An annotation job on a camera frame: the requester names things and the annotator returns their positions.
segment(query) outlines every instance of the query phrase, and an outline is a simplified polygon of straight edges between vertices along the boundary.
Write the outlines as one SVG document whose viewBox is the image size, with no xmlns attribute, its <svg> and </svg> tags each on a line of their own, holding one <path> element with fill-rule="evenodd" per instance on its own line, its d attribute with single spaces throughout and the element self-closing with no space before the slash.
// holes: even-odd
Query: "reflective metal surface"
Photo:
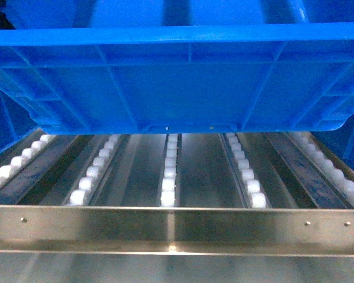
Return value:
<svg viewBox="0 0 354 283">
<path fill-rule="evenodd" d="M 354 256 L 354 210 L 0 206 L 0 251 Z"/>
</svg>

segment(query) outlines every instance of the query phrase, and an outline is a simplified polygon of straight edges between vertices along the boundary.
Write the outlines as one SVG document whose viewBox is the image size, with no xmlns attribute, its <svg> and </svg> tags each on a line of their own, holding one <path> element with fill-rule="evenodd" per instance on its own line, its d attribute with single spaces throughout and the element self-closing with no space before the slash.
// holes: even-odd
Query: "roller conveyor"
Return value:
<svg viewBox="0 0 354 283">
<path fill-rule="evenodd" d="M 0 168 L 47 138 L 29 135 L 0 155 Z M 343 182 L 315 156 L 341 170 Z M 102 168 L 92 170 L 98 157 Z M 56 136 L 17 167 L 0 184 L 0 252 L 10 252 L 0 253 L 0 266 L 21 268 L 0 282 L 105 282 L 106 273 L 130 282 L 134 265 L 160 282 L 196 270 L 215 282 L 218 265 L 228 282 L 256 280 L 255 266 L 309 282 L 354 265 L 354 172 L 309 133 Z M 78 191 L 87 194 L 72 203 Z M 340 258 L 319 262 L 323 273 L 312 271 L 316 259 L 301 256 Z"/>
</svg>

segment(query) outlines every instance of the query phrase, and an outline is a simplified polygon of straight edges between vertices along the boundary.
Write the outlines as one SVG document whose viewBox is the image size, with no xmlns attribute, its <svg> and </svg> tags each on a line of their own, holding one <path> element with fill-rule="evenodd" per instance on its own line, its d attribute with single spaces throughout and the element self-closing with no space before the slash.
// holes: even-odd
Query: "blue side panel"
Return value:
<svg viewBox="0 0 354 283">
<path fill-rule="evenodd" d="M 0 152 L 35 126 L 28 112 L 0 91 Z"/>
<path fill-rule="evenodd" d="M 354 115 L 340 129 L 314 135 L 354 170 Z"/>
</svg>

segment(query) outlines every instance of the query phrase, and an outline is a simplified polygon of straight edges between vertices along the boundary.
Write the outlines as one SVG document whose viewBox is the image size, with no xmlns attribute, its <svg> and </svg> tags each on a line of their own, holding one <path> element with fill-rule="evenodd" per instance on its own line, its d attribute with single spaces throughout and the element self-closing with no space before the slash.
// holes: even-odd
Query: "conveyor lane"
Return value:
<svg viewBox="0 0 354 283">
<path fill-rule="evenodd" d="M 219 135 L 182 135 L 181 207 L 241 207 Z"/>
</svg>

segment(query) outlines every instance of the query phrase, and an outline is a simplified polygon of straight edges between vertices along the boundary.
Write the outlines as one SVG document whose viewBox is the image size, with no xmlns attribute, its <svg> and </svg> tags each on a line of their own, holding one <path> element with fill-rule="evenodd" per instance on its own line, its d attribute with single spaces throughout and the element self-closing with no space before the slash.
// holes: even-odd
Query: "plastic crate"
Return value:
<svg viewBox="0 0 354 283">
<path fill-rule="evenodd" d="M 49 133 L 324 131 L 354 113 L 354 0 L 3 11 L 23 30 L 0 31 L 0 89 Z"/>
<path fill-rule="evenodd" d="M 0 152 L 34 129 L 29 113 L 0 91 Z"/>
<path fill-rule="evenodd" d="M 340 129 L 314 135 L 354 170 L 354 115 Z"/>
</svg>

